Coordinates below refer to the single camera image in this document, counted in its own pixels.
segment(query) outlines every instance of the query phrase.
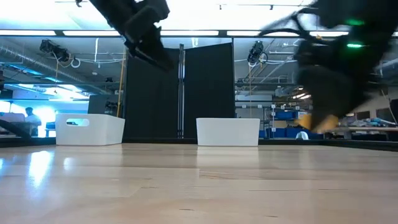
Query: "person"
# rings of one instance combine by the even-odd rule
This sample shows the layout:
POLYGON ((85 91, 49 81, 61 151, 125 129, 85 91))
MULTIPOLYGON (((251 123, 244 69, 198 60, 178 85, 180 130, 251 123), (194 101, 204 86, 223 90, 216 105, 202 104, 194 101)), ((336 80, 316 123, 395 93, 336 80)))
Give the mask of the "person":
POLYGON ((25 122, 30 123, 32 125, 32 129, 30 132, 31 136, 38 136, 39 130, 38 127, 42 125, 42 121, 39 116, 33 114, 33 108, 28 107, 25 109, 27 117, 25 118, 25 122))

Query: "yellow object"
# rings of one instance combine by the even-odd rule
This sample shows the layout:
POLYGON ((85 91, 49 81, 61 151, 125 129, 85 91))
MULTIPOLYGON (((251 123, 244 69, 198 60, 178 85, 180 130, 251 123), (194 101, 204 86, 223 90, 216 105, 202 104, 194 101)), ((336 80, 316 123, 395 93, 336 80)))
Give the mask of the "yellow object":
MULTIPOLYGON (((311 115, 305 114, 302 119, 296 120, 295 122, 304 128, 310 130, 311 128, 311 115)), ((338 124, 338 117, 334 115, 327 116, 317 127, 315 127, 312 131, 316 133, 324 133, 325 131, 332 130, 338 124)))

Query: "green led light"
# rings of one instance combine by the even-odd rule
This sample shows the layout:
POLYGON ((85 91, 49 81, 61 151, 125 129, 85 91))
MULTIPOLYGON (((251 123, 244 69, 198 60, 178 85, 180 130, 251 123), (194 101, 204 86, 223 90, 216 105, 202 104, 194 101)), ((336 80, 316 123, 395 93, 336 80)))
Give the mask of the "green led light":
POLYGON ((348 25, 351 25, 351 26, 361 26, 361 25, 364 25, 364 24, 365 24, 364 21, 360 21, 360 20, 357 20, 357 19, 348 19, 348 20, 346 21, 346 23, 347 23, 348 25))
POLYGON ((361 44, 347 44, 347 47, 349 48, 361 48, 363 45, 361 44))

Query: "blue storage bin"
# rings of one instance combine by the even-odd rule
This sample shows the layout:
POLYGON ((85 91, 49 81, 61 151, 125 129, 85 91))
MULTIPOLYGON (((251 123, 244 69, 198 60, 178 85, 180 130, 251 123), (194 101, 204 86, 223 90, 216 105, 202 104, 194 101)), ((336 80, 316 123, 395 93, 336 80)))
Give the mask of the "blue storage bin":
POLYGON ((259 138, 265 138, 265 137, 266 137, 266 131, 265 130, 260 130, 259 138))
POLYGON ((281 121, 288 121, 294 119, 295 113, 292 111, 278 111, 275 113, 275 119, 281 121))
POLYGON ((285 128, 277 128, 276 132, 272 132, 271 128, 267 128, 267 137, 268 138, 286 138, 286 129, 285 128))
POLYGON ((296 138, 297 134, 301 131, 305 131, 299 128, 286 128, 286 137, 287 138, 296 138))

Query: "white plastic bin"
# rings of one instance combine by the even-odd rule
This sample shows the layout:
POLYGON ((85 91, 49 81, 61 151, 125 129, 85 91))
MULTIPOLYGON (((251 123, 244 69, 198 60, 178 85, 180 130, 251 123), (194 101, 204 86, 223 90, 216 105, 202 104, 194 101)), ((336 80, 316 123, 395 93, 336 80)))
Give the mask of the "white plastic bin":
POLYGON ((260 119, 197 118, 199 146, 258 146, 260 119))
POLYGON ((57 145, 120 144, 123 138, 124 119, 106 114, 57 114, 55 130, 57 145))

